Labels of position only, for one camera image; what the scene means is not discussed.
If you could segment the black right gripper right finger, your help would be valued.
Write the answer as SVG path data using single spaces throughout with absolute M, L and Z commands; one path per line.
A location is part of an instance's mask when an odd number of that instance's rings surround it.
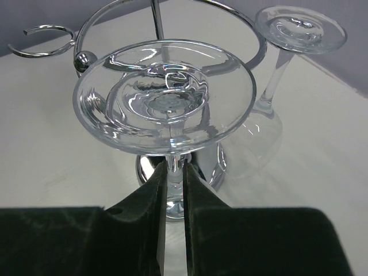
M 189 275 L 366 275 L 367 206 L 318 192 L 300 206 L 233 207 L 183 169 Z

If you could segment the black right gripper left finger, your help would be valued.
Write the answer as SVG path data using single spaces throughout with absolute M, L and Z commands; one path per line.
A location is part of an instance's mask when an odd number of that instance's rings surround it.
M 2 275 L 162 275 L 167 163 L 109 209 L 1 209 Z

